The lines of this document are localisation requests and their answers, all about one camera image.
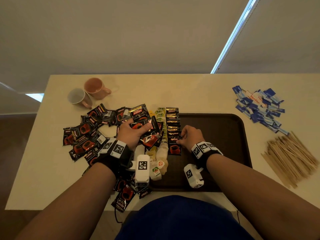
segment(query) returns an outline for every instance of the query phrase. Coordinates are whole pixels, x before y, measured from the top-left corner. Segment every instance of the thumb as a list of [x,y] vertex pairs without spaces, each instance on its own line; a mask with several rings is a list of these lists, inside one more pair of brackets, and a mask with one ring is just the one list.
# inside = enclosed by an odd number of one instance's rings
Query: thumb
[[145,124],[140,129],[137,129],[138,135],[142,136],[144,133],[146,133],[148,130],[150,130],[151,127],[152,127],[151,123]]
[[185,139],[182,139],[182,140],[177,140],[177,144],[179,144],[179,145],[185,145],[185,143],[186,143],[186,140]]

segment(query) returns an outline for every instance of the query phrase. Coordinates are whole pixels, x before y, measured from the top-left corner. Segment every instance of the forearm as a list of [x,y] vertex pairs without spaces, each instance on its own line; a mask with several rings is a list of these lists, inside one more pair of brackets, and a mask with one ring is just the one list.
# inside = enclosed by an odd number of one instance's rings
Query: forearm
[[207,168],[226,197],[266,239],[318,239],[320,210],[267,176],[214,154]]
[[89,239],[110,197],[116,178],[96,163],[39,213],[17,239]]

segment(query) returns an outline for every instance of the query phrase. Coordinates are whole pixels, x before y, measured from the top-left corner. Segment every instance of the white camera device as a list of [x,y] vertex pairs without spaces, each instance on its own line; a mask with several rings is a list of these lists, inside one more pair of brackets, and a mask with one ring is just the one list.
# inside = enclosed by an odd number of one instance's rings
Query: white camera device
[[197,169],[194,164],[188,164],[184,167],[183,170],[191,188],[196,189],[204,185],[205,182],[203,181],[203,178],[200,174],[203,168]]
[[150,157],[149,155],[139,155],[136,161],[131,161],[132,166],[129,171],[136,171],[134,184],[136,187],[146,187],[150,180]]

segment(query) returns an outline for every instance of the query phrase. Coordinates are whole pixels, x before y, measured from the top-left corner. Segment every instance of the floor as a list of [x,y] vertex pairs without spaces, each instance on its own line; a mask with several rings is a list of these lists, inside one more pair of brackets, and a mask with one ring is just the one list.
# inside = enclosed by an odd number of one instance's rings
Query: floor
[[[37,210],[4,210],[35,118],[35,114],[0,115],[0,239],[14,239],[39,213]],[[117,212],[119,221],[124,221],[127,215],[128,212]],[[262,239],[241,213],[239,220],[256,240]],[[120,227],[114,212],[105,211],[90,240],[113,240]]]

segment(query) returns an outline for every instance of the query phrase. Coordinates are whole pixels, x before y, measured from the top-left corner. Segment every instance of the black wrist strap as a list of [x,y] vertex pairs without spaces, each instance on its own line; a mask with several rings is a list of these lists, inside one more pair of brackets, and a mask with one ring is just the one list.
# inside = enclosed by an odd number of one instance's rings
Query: black wrist strap
[[198,168],[202,167],[207,170],[207,160],[212,154],[222,154],[222,152],[212,145],[210,142],[199,142],[195,144],[191,149],[191,154],[196,161]]
[[106,165],[118,177],[120,166],[130,167],[132,155],[133,152],[126,143],[115,140],[114,142],[106,143],[98,153],[98,158],[94,160],[94,163]]

